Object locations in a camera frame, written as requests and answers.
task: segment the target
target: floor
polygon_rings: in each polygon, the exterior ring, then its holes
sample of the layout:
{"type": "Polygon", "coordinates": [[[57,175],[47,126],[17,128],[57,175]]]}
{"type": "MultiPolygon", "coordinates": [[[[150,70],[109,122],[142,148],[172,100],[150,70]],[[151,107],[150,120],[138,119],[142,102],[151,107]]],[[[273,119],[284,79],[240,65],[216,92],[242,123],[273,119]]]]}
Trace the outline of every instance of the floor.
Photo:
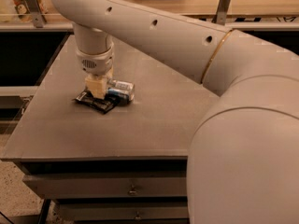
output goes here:
{"type": "MultiPolygon", "coordinates": [[[[2,152],[10,133],[0,122],[0,153],[2,152]]],[[[7,217],[38,215],[43,200],[38,198],[22,183],[23,173],[13,163],[0,161],[0,212],[7,217]]],[[[47,224],[71,224],[73,222],[61,220],[50,206],[47,224]]]]}

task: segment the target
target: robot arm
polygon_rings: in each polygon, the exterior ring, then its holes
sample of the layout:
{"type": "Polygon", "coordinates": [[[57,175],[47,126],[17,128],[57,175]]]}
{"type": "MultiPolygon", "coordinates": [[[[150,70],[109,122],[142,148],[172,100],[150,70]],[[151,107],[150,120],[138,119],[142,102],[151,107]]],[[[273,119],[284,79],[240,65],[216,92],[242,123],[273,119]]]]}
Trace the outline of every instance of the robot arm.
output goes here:
{"type": "Polygon", "coordinates": [[[88,73],[85,84],[93,97],[103,99],[113,76],[114,44],[111,35],[73,23],[78,64],[88,73]]]}
{"type": "Polygon", "coordinates": [[[117,37],[221,97],[190,146],[192,224],[297,223],[297,55],[217,24],[121,0],[52,3],[74,23],[117,37]]]}

